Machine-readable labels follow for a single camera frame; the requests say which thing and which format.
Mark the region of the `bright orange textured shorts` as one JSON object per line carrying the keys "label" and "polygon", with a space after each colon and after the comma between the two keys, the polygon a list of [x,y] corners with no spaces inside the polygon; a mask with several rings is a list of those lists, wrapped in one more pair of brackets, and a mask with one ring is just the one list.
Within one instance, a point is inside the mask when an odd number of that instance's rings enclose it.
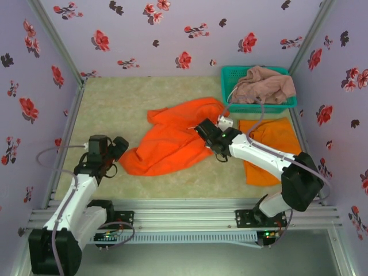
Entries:
{"label": "bright orange textured shorts", "polygon": [[213,155],[194,128],[205,119],[216,123],[225,105],[213,97],[193,99],[171,108],[149,110],[152,128],[138,147],[118,160],[130,175],[152,177],[187,169]]}

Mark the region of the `light orange smooth shorts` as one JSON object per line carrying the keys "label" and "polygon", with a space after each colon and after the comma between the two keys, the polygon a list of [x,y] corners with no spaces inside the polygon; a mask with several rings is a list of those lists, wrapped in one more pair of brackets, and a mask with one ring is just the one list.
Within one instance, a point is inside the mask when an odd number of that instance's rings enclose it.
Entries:
{"label": "light orange smooth shorts", "polygon": [[[288,118],[262,120],[259,126],[250,132],[250,138],[293,155],[298,155],[302,149]],[[256,187],[272,187],[279,185],[275,176],[250,162],[243,162],[246,173],[246,184]]]}

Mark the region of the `pink shorts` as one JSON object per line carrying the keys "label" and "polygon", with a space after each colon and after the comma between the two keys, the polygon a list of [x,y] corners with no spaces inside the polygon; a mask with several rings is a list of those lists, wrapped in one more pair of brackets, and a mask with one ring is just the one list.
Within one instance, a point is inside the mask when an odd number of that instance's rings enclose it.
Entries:
{"label": "pink shorts", "polygon": [[235,84],[228,102],[280,105],[295,96],[296,88],[290,75],[254,66]]}

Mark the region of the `teal plastic mesh basket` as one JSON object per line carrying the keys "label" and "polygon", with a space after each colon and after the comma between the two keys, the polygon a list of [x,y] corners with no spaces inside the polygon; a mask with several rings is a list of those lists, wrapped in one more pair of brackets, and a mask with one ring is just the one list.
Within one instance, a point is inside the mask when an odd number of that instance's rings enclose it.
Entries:
{"label": "teal plastic mesh basket", "polygon": [[[239,79],[247,75],[247,71],[252,66],[224,66],[221,69],[221,92],[224,103],[229,104],[232,98],[232,90],[235,88]],[[281,104],[264,104],[265,113],[282,113],[286,109],[295,108],[297,106],[296,96],[289,97],[286,102]],[[229,107],[231,113],[261,113],[259,104],[237,104],[234,103]]]}

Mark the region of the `black controller board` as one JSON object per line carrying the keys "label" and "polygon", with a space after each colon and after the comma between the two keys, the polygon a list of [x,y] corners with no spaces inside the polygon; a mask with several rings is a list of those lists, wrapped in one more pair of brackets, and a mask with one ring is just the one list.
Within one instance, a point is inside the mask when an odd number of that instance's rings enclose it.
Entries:
{"label": "black controller board", "polygon": [[121,231],[96,233],[93,237],[93,242],[98,248],[107,249],[111,246],[115,246],[118,243],[121,234]]}
{"label": "black controller board", "polygon": [[278,231],[258,232],[258,242],[263,247],[271,247],[280,236],[281,234]]}

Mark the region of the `aluminium side rail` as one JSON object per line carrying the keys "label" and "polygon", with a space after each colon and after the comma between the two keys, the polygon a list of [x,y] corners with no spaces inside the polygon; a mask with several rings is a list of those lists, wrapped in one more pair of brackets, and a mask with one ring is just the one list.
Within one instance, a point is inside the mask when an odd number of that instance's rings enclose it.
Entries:
{"label": "aluminium side rail", "polygon": [[[66,127],[62,136],[61,146],[68,146],[71,140],[72,132],[74,130],[74,125],[76,122],[76,118],[78,116],[79,108],[82,102],[83,93],[85,91],[86,82],[83,81],[82,84],[78,87],[75,93],[75,97],[73,99],[72,105],[68,111],[68,117],[66,122]],[[56,161],[54,164],[54,168],[63,169],[64,161],[66,159],[67,149],[61,148],[59,152],[56,154]],[[58,188],[58,183],[60,180],[61,172],[56,170],[51,173],[51,177],[48,183],[47,193],[42,204],[42,207],[46,209],[49,206],[49,202],[53,200],[56,190]]]}
{"label": "aluminium side rail", "polygon": [[[307,140],[305,138],[305,133],[302,128],[302,123],[299,119],[299,116],[297,114],[297,111],[295,108],[289,109],[290,118],[293,124],[294,131],[296,133],[296,136],[298,138],[299,144],[302,148],[302,150],[308,154],[310,154],[309,146],[307,143]],[[330,195],[330,192],[328,190],[328,185],[325,184],[323,180],[321,180],[324,184],[321,190],[318,193],[318,196],[313,200],[315,204],[319,204],[321,206],[327,206],[327,198]]]}

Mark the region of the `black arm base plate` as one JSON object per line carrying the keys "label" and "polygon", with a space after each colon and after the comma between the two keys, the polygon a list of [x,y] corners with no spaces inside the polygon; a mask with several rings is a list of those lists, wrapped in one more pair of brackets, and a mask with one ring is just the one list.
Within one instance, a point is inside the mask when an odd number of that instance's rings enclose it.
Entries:
{"label": "black arm base plate", "polygon": [[251,209],[235,210],[235,221],[237,228],[284,228],[288,224],[284,212],[267,217],[263,213],[255,214]]}
{"label": "black arm base plate", "polygon": [[134,218],[135,218],[135,213],[132,210],[128,210],[128,211],[115,211],[114,213],[114,221],[118,221],[118,222],[124,222],[126,224],[119,224],[119,225],[114,225],[113,228],[114,229],[118,229],[118,230],[125,230],[125,229],[132,229],[131,226],[133,226],[134,224]]}

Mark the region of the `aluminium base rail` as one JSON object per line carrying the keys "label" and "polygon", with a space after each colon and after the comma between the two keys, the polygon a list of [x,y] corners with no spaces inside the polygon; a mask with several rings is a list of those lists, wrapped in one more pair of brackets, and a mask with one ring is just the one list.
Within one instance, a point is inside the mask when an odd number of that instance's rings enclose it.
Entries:
{"label": "aluminium base rail", "polygon": [[[140,232],[237,231],[235,212],[251,209],[257,200],[246,199],[162,199],[114,200],[115,210],[134,212],[133,226]],[[312,204],[306,211],[288,211],[289,230],[342,227],[334,206]]]}

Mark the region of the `aluminium frame post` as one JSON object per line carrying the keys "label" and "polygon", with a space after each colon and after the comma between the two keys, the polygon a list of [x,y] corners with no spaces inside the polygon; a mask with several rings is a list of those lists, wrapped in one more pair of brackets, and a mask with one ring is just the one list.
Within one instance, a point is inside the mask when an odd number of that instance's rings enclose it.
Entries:
{"label": "aluminium frame post", "polygon": [[45,32],[51,39],[54,47],[57,49],[58,53],[61,55],[62,59],[68,65],[70,71],[72,72],[74,78],[76,79],[79,87],[84,85],[84,81],[80,76],[76,65],[74,64],[71,55],[69,54],[66,46],[58,31],[56,30],[54,24],[51,21],[51,18],[47,14],[40,0],[26,0],[36,17],[39,19],[40,24],[44,28]]}
{"label": "aluminium frame post", "polygon": [[300,66],[302,59],[307,53],[309,47],[312,45],[316,35],[318,34],[320,28],[323,26],[324,21],[327,19],[331,9],[333,8],[336,0],[321,0],[319,11],[311,24],[300,49],[298,50],[296,57],[294,58],[290,68],[289,73],[291,76],[294,75],[298,67]]}

